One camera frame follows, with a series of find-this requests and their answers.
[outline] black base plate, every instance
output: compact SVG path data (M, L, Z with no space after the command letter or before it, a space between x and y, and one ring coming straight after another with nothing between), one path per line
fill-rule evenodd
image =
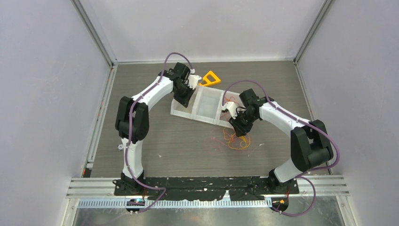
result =
M270 191L266 178L261 177L183 177L183 178L141 178L140 181L149 186L165 187L166 194L162 200L200 200L213 201L223 198L226 190L229 191L231 201L264 200L265 194L286 194L287 187ZM290 194L298 194L296 181L289 184ZM115 187L116 196L142 195L142 189L129 190L131 186ZM155 200L160 191L146 189L149 200Z

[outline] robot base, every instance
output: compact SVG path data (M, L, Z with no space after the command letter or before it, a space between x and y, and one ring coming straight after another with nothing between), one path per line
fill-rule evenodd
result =
M145 184L144 172L137 179ZM114 195L116 196L142 195L144 192L143 186L124 173L120 174L120 180L114 180L112 183L115 184Z

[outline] yellow object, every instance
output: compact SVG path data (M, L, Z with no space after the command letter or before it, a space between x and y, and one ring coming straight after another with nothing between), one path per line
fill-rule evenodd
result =
M247 136L237 137L235 133L228 134L225 130L226 130L226 127L223 129L223 136L224 136L225 140L228 140L227 145L229 148L234 149L234 150L244 150L247 147L249 147L249 145L251 144L251 138L249 137L248 134L247 134ZM237 138L241 139L241 142L239 143L240 148L231 146L231 143L233 143Z
M212 77L214 79L214 81L209 80L208 77ZM220 83L222 80L219 79L219 77L216 76L215 73L213 73L213 71L209 71L203 78L202 78L202 82L205 82L205 84L202 83L198 83L199 86L212 86L215 84Z

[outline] orange wire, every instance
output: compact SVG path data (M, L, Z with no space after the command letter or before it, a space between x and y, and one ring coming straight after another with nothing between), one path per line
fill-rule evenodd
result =
M144 200L144 198L146 197L146 195L147 195L147 190L144 188L144 191L143 191L143 200Z
M287 195L287 202L289 202L289 187L288 187L288 189L287 189L287 193L286 193L286 195Z
M234 150L244 150L247 147L249 147L249 145L251 144L251 138L249 137L248 134L246 136L237 137L235 133L234 134L227 133L226 127L223 128L223 137L225 140L228 140L227 142L228 147ZM231 146L231 144L234 143L234 141L236 141L238 138L241 139L241 142L239 143L240 147Z

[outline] metal floor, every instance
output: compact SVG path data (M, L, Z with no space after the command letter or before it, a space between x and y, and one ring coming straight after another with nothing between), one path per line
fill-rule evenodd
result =
M299 213L310 205L311 197L290 197L287 212ZM317 197L307 214L286 217L269 208L203 208L150 210L137 216L127 214L125 209L78 209L74 226L344 226L337 199L331 196Z
M215 72L222 80L212 86L216 89L225 89L243 79L255 80L282 107L310 119L291 61L193 63L193 66L201 76L209 70ZM161 64L118 66L91 177L120 176L123 157L117 150L120 138L115 130L119 100L141 92L161 70ZM263 96L252 83L237 84L231 91L240 93L249 88ZM266 176L289 158L289 138L270 123L256 121L249 133L250 146L245 150L232 150L223 144L222 127L170 115L172 98L171 94L164 97L150 111L150 131L143 144L146 176Z

